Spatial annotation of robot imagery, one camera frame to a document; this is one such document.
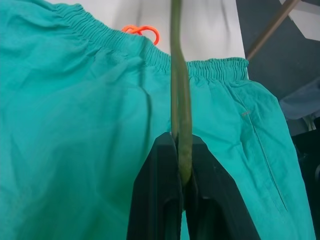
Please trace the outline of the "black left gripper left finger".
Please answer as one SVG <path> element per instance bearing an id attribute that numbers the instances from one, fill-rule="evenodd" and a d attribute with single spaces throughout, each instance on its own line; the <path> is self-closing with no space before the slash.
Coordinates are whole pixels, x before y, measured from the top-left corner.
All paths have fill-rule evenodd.
<path id="1" fill-rule="evenodd" d="M 126 240 L 180 240 L 183 191 L 175 142 L 158 136 L 133 184 Z"/>

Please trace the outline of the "green shorts with orange drawstring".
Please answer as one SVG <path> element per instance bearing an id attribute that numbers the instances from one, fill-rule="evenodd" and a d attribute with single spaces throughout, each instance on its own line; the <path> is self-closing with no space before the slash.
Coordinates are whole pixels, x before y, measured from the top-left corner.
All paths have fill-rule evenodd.
<path id="1" fill-rule="evenodd" d="M 316 240 L 277 98 L 240 57 L 187 63 L 192 132 L 261 240 Z M 171 129 L 171 57 L 79 4 L 0 0 L 0 240 L 125 240 L 134 180 Z"/>

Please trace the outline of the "wooden clothes rack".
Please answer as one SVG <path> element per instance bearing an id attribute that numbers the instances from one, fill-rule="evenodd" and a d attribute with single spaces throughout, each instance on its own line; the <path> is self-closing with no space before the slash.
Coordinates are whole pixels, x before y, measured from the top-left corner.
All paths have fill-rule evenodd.
<path id="1" fill-rule="evenodd" d="M 276 29 L 282 24 L 285 18 L 288 17 L 289 13 L 301 0 L 285 0 L 281 8 L 277 11 L 268 25 L 265 27 L 263 32 L 258 38 L 252 43 L 249 50 L 245 53 L 246 59 L 250 61 L 256 53 L 262 48 L 266 41 L 276 31 Z"/>

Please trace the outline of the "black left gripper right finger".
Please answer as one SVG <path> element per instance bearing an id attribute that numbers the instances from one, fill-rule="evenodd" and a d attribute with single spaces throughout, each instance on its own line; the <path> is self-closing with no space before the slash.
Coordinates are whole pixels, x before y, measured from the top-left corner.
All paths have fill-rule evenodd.
<path id="1" fill-rule="evenodd" d="M 190 240 L 254 240 L 254 223 L 233 177 L 200 138 L 186 188 Z"/>

